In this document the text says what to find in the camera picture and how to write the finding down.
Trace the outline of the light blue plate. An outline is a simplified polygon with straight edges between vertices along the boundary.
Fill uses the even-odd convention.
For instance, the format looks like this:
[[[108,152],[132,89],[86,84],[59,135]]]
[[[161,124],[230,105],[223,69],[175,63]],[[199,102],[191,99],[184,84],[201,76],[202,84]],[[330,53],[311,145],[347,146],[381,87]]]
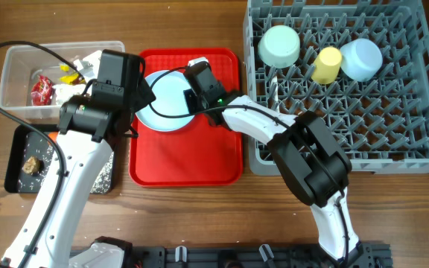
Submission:
[[[156,82],[153,87],[156,100],[151,105],[163,115],[188,114],[184,91],[190,88],[181,72],[171,72]],[[160,132],[179,130],[194,118],[193,115],[185,118],[164,118],[157,115],[149,106],[139,110],[136,116],[146,127]]]

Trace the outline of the gold foil wrapper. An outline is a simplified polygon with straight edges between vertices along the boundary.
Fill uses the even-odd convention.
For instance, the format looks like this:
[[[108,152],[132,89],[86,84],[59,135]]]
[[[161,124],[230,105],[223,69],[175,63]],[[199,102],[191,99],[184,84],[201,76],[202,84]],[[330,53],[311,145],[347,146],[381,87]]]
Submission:
[[[85,83],[85,78],[70,68],[68,65],[60,64],[60,70],[63,72],[63,76],[59,78],[60,82],[69,85]]]

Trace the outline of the white plastic spoon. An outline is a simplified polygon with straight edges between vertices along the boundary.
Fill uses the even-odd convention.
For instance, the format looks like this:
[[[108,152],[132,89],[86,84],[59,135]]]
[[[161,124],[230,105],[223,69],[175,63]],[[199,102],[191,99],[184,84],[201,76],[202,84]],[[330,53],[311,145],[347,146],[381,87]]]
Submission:
[[[271,109],[279,112],[279,84],[277,76],[273,76],[270,81],[270,98],[272,99]]]

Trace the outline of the white tissue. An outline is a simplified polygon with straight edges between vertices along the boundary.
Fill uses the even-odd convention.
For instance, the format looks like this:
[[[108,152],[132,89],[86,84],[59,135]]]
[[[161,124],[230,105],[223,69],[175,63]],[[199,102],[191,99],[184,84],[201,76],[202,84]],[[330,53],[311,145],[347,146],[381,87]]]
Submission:
[[[52,97],[52,105],[62,105],[68,101],[73,95],[81,95],[86,88],[85,84],[69,85],[56,84],[52,86],[54,95]]]

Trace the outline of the mint green bowl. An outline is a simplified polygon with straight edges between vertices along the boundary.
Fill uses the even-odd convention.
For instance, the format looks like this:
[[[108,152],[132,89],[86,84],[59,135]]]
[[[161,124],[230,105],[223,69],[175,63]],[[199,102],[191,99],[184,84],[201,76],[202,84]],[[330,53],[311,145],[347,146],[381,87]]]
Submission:
[[[298,60],[299,54],[299,35],[293,28],[285,25],[268,29],[258,44],[258,55],[269,67],[290,67]]]

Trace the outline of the red snack wrapper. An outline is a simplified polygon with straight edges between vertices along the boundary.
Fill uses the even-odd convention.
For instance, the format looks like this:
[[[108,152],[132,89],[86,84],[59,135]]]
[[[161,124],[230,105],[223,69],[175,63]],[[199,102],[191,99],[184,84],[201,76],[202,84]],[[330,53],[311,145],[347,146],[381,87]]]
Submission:
[[[47,106],[51,104],[53,95],[52,81],[43,75],[39,76],[37,83],[31,90],[31,103],[33,106]]]

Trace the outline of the yellow plastic cup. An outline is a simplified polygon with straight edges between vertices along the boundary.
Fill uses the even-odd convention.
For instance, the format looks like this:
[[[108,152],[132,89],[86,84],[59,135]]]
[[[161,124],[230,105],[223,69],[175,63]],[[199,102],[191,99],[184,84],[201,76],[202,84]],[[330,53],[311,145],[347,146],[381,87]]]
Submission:
[[[334,82],[337,79],[342,59],[342,54],[338,48],[324,48],[314,61],[315,69],[311,79],[323,85]]]

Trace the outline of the brown food lump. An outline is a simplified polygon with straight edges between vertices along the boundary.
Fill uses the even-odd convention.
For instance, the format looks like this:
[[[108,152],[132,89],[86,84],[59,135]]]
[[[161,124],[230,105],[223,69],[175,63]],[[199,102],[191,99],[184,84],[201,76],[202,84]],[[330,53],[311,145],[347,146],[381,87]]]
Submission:
[[[43,161],[36,156],[31,156],[22,166],[22,171],[27,175],[38,174],[42,170]]]

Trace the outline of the light blue bowl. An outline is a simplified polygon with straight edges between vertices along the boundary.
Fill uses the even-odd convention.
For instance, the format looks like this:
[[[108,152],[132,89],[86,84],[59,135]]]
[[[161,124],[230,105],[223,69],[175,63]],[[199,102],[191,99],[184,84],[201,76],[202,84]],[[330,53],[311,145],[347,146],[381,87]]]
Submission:
[[[340,48],[341,69],[345,75],[358,82],[371,80],[383,64],[380,48],[369,39],[356,39]]]

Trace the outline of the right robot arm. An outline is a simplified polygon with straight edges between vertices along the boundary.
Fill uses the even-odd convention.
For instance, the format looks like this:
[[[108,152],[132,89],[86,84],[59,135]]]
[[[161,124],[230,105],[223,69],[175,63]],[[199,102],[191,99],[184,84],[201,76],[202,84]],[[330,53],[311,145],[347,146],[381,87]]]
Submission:
[[[323,119],[315,112],[283,114],[228,92],[206,61],[189,64],[183,75],[194,94],[189,109],[204,114],[213,127],[266,145],[288,189],[311,208],[321,249],[348,267],[359,243],[346,202],[352,164]]]

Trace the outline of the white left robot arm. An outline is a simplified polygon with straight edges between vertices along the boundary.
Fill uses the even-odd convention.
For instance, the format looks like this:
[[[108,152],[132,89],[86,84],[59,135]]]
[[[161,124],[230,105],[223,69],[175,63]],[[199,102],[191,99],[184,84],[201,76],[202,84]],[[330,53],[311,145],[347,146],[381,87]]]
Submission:
[[[131,243],[103,238],[72,257],[83,208],[114,147],[130,130],[137,86],[94,83],[92,95],[75,95],[62,105],[54,157],[21,231],[6,249],[1,267],[122,267]]]

